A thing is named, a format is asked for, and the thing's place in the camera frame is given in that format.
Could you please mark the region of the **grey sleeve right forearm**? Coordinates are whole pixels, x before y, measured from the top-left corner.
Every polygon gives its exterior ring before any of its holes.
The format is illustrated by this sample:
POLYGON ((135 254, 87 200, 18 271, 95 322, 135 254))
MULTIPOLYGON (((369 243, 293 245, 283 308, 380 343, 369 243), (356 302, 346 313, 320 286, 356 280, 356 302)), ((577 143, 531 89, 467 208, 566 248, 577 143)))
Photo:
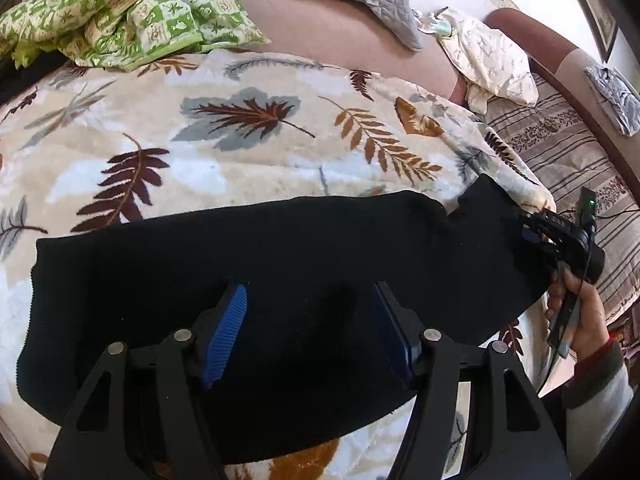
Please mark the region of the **grey sleeve right forearm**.
POLYGON ((620 344, 610 338, 574 366, 562 391, 566 409, 566 455, 574 478, 596 459, 612 436, 634 392, 620 344))

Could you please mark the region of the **person's right hand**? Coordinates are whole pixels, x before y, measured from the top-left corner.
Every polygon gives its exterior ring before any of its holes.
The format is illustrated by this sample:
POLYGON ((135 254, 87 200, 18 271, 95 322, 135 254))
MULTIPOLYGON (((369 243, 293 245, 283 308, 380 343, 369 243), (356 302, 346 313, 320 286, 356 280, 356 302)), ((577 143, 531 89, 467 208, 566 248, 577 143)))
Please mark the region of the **person's right hand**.
POLYGON ((569 270, 563 270, 562 274, 558 271, 552 274, 552 284, 548 290, 548 307, 544 311, 544 317, 548 321, 560 310, 566 292, 574 292, 580 301, 580 317, 572 341, 576 362, 580 363, 603 348, 610 340, 610 335, 597 289, 593 284, 576 278, 569 270))

